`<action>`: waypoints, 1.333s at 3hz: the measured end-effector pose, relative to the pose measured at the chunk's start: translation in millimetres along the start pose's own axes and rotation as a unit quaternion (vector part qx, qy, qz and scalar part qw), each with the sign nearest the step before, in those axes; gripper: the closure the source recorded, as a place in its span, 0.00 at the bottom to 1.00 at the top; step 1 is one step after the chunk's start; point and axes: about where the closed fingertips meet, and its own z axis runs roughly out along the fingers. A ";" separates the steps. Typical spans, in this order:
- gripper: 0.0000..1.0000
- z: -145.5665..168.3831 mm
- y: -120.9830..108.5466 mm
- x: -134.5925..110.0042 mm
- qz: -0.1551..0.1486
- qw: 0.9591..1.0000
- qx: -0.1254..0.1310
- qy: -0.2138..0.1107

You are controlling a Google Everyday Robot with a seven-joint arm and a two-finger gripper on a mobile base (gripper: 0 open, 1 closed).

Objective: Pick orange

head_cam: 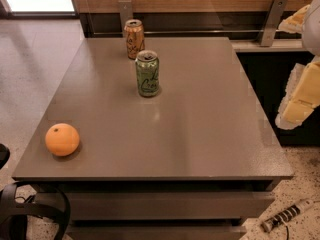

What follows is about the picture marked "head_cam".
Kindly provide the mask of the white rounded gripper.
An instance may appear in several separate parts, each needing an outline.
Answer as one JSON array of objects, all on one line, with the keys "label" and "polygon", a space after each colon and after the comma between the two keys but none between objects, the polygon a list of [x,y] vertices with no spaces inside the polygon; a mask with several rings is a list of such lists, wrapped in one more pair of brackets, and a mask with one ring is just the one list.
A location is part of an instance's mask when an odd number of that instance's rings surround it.
[{"label": "white rounded gripper", "polygon": [[[312,0],[281,21],[278,29],[287,33],[302,34],[303,47],[320,56],[320,0]],[[320,105],[320,58],[307,65],[296,63],[285,88],[275,124],[283,130],[293,130]]]}]

